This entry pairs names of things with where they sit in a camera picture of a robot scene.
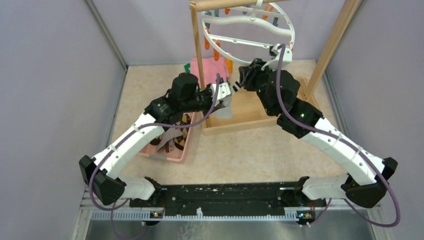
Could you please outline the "brown argyle sock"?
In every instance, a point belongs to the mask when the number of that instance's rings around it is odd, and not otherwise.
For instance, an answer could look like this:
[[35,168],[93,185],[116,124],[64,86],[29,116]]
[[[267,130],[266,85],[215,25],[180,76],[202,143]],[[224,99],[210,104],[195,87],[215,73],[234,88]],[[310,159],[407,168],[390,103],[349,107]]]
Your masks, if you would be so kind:
[[[184,125],[185,126],[185,125],[189,125],[191,123],[191,121],[192,121],[191,116],[188,113],[185,113],[182,116],[182,119],[179,122],[177,122],[175,125],[177,125],[177,126],[183,126]],[[174,145],[177,149],[183,151],[184,148],[185,148],[185,145],[186,145],[186,140],[188,138],[188,133],[189,133],[190,128],[189,127],[178,128],[177,130],[179,130],[182,133],[182,135],[173,139]]]
[[159,146],[159,145],[163,145],[165,143],[164,141],[164,134],[161,134],[157,137],[155,137],[154,139],[152,139],[149,144],[153,145],[153,146]]

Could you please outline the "grey sock red stripes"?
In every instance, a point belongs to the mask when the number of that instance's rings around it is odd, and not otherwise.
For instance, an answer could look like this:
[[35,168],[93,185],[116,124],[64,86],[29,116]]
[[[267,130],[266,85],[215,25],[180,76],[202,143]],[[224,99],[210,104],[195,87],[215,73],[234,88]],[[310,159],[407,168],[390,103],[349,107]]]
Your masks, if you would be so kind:
[[156,150],[158,152],[165,151],[169,153],[174,147],[174,138],[181,136],[182,133],[177,128],[169,128],[163,133],[163,145],[157,145]]

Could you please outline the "white tall sock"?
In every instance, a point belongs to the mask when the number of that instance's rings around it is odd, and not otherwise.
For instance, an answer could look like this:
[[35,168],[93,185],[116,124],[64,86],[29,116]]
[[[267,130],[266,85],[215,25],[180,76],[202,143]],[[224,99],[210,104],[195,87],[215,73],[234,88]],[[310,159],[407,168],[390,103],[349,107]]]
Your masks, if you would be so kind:
[[231,119],[233,117],[233,111],[231,108],[232,98],[224,98],[219,100],[212,111],[212,116],[218,119]]

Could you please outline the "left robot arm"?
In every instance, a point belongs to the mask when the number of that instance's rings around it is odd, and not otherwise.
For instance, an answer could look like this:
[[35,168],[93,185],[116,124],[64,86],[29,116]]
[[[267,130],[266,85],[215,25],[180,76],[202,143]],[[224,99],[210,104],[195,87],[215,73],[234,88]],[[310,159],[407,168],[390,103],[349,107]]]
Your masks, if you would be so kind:
[[140,199],[147,206],[160,202],[160,185],[149,177],[126,179],[120,173],[145,146],[170,129],[180,129],[178,124],[186,113],[203,113],[194,127],[212,113],[228,108],[234,90],[220,75],[215,83],[201,90],[198,78],[183,72],[173,81],[163,96],[152,100],[138,119],[115,142],[94,156],[84,155],[78,162],[82,178],[87,184],[92,203],[104,211],[118,208],[120,199]]

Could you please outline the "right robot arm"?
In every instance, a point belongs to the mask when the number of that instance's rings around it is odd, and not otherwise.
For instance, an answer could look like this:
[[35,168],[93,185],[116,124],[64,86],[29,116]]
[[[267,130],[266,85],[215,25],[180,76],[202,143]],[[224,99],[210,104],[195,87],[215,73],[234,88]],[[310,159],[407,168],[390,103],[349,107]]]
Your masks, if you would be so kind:
[[277,72],[256,58],[238,68],[234,89],[255,92],[268,116],[287,133],[316,147],[345,173],[330,177],[302,177],[293,200],[307,206],[312,200],[347,199],[363,208],[373,208],[386,194],[392,194],[389,179],[398,163],[380,158],[355,144],[337,130],[314,105],[297,97],[300,83],[286,70]]

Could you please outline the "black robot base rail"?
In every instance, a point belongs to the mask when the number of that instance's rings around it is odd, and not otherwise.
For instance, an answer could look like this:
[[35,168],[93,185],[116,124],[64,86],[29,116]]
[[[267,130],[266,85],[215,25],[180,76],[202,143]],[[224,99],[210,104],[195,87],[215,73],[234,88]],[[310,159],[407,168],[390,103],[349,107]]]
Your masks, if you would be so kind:
[[132,199],[131,208],[159,208],[166,217],[283,216],[286,209],[325,207],[325,199],[310,200],[298,182],[257,182],[162,185],[148,200]]

